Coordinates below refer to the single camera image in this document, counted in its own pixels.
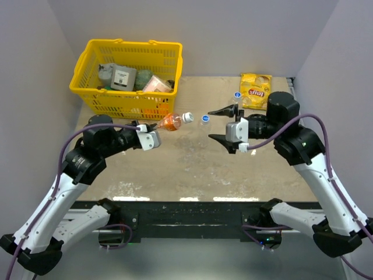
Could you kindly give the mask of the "green scrub sponge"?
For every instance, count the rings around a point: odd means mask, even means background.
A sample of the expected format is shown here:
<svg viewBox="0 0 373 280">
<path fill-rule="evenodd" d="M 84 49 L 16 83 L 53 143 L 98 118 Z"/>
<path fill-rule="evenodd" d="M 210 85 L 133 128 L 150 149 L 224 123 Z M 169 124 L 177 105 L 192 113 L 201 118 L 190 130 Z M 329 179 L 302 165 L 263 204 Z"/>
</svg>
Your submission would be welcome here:
<svg viewBox="0 0 373 280">
<path fill-rule="evenodd" d="M 143 90 L 148 81 L 152 78 L 153 72 L 148 69 L 141 69 L 137 71 L 134 89 L 136 91 Z"/>
</svg>

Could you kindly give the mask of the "pink packet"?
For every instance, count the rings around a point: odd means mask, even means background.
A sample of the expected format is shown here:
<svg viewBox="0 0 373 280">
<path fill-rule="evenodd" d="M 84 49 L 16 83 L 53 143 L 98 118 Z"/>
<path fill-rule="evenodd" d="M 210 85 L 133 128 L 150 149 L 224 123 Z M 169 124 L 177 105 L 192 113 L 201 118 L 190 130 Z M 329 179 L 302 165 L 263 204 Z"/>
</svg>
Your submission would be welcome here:
<svg viewBox="0 0 373 280">
<path fill-rule="evenodd" d="M 172 91 L 172 87 L 169 83 L 163 81 L 158 76 L 153 75 L 142 91 L 170 93 Z"/>
</svg>

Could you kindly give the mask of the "orange drink bottle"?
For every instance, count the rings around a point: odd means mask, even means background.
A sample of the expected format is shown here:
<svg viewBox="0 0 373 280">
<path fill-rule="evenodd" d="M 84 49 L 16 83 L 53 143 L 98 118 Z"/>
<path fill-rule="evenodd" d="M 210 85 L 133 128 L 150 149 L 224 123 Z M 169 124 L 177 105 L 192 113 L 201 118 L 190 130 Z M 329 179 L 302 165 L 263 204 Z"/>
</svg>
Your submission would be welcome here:
<svg viewBox="0 0 373 280">
<path fill-rule="evenodd" d="M 162 120 L 160 120 L 156 128 L 164 129 L 166 131 L 177 131 L 183 124 L 182 116 L 176 113 L 167 114 Z"/>
</svg>

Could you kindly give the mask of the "clear bottle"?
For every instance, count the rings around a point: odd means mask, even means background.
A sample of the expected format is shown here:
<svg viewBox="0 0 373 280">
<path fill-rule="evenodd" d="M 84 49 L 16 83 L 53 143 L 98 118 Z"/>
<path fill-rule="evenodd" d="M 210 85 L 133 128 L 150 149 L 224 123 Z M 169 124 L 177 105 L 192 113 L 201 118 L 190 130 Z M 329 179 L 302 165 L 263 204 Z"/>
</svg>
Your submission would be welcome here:
<svg viewBox="0 0 373 280">
<path fill-rule="evenodd" d="M 235 99 L 234 98 L 234 95 L 230 98 L 230 100 L 228 101 L 228 106 L 231 105 L 231 104 L 237 104 L 238 105 L 238 112 L 240 109 L 242 109 L 242 105 L 243 105 L 243 101 L 242 101 L 242 98 L 240 99 Z"/>
<path fill-rule="evenodd" d="M 201 120 L 198 124 L 198 138 L 197 143 L 200 148 L 206 148 L 209 142 L 208 135 L 210 134 L 211 123 L 210 121 Z"/>
</svg>

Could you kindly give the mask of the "yellow plastic basket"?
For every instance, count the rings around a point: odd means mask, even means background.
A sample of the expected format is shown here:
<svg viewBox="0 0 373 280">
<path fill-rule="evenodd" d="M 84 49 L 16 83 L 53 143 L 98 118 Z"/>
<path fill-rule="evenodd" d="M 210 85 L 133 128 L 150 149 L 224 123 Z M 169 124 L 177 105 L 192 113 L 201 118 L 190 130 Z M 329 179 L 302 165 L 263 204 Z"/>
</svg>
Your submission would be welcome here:
<svg viewBox="0 0 373 280">
<path fill-rule="evenodd" d="M 174 110 L 182 66 L 181 43 L 92 39 L 69 88 L 96 114 L 160 120 Z"/>
</svg>

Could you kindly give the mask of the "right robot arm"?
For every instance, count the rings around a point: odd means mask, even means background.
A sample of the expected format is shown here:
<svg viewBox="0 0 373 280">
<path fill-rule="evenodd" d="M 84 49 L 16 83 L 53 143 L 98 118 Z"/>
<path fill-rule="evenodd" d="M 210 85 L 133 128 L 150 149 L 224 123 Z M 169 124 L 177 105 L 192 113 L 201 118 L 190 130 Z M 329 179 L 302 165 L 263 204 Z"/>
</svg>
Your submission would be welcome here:
<svg viewBox="0 0 373 280">
<path fill-rule="evenodd" d="M 277 153 L 308 184 L 323 213 L 315 214 L 274 198 L 263 204 L 242 227 L 252 230 L 297 230 L 313 239 L 327 256 L 342 257 L 372 238 L 372 219 L 349 196 L 330 162 L 329 141 L 324 124 L 323 138 L 300 124 L 300 104 L 287 92 L 268 97 L 266 114 L 245 116 L 232 104 L 211 111 L 211 116 L 234 118 L 223 135 L 210 134 L 228 153 L 248 152 L 273 142 Z"/>
</svg>

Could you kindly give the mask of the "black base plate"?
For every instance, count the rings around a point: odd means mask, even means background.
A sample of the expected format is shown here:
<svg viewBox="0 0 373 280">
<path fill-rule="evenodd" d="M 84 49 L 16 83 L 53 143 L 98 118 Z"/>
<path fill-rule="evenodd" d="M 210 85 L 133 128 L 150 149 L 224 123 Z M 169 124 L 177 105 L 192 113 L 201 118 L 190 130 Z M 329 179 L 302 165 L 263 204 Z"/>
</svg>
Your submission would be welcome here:
<svg viewBox="0 0 373 280">
<path fill-rule="evenodd" d="M 250 241 L 261 228 L 271 231 L 259 240 L 263 244 L 279 243 L 275 224 L 260 202 L 151 202 L 108 199 L 75 202 L 73 210 L 88 211 L 95 205 L 111 212 L 108 229 L 99 230 L 102 245 L 116 245 L 142 239 L 239 239 Z"/>
</svg>

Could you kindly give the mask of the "blue bottle cap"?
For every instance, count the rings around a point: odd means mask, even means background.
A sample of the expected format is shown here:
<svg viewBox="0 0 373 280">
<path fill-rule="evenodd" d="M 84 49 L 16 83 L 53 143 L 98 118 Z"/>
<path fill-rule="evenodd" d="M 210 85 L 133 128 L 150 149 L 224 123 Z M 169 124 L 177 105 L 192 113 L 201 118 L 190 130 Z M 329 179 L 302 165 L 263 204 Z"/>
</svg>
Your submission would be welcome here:
<svg viewBox="0 0 373 280">
<path fill-rule="evenodd" d="M 210 117 L 209 117 L 208 115 L 203 115 L 203 116 L 202 116 L 202 121 L 203 121 L 204 123 L 208 123 L 208 122 L 210 121 Z"/>
</svg>

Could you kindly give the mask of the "green white bottle cap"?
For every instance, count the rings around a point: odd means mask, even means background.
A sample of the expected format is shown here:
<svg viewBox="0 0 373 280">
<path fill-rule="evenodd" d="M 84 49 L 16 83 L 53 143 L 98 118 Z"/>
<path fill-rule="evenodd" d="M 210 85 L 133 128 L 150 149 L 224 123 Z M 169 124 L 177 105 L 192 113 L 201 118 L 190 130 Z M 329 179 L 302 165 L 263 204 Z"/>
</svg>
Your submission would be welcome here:
<svg viewBox="0 0 373 280">
<path fill-rule="evenodd" d="M 189 124 L 194 121 L 194 116 L 191 112 L 186 112 L 182 114 L 182 120 L 185 124 Z"/>
</svg>

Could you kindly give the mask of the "grey box with label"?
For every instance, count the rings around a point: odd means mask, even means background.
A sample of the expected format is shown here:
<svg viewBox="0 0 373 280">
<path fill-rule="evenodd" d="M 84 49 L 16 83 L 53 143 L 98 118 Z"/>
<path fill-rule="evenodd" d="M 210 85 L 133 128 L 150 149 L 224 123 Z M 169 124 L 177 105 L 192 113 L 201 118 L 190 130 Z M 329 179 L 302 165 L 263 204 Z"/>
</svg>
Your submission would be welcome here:
<svg viewBox="0 0 373 280">
<path fill-rule="evenodd" d="M 137 70 L 115 64 L 110 87 L 114 90 L 131 92 L 134 89 Z"/>
</svg>

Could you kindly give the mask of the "grey pouch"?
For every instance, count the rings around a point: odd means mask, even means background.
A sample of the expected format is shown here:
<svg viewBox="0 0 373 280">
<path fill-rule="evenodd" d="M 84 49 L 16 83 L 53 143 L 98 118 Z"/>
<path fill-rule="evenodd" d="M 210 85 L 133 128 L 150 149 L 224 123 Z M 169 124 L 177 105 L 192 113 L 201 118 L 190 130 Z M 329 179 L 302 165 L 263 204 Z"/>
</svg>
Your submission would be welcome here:
<svg viewBox="0 0 373 280">
<path fill-rule="evenodd" d="M 99 64 L 98 78 L 104 86 L 110 86 L 115 63 Z"/>
</svg>

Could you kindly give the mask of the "yellow chips bag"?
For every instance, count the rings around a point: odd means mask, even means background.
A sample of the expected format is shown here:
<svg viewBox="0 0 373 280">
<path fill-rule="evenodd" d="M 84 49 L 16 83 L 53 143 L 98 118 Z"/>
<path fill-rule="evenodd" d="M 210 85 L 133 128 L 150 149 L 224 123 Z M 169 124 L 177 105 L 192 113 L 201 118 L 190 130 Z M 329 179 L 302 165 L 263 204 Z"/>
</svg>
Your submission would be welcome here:
<svg viewBox="0 0 373 280">
<path fill-rule="evenodd" d="M 267 109 L 268 97 L 271 94 L 271 75 L 242 73 L 240 93 L 244 109 Z"/>
</svg>

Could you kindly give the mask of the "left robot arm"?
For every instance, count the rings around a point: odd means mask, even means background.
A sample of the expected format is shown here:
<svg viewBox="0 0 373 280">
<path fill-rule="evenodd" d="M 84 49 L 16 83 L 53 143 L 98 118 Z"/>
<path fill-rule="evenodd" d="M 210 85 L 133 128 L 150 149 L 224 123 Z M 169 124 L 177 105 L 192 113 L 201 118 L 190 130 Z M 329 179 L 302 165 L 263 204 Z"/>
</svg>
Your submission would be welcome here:
<svg viewBox="0 0 373 280">
<path fill-rule="evenodd" d="M 99 200 L 88 213 L 62 225 L 71 206 L 107 167 L 106 158 L 128 149 L 149 151 L 161 144 L 150 125 L 133 121 L 115 124 L 108 115 L 95 115 L 62 146 L 54 183 L 39 206 L 15 233 L 1 237 L 1 248 L 12 259 L 6 274 L 19 263 L 35 277 L 49 273 L 63 253 L 96 229 L 116 228 L 119 208 L 109 199 Z"/>
</svg>

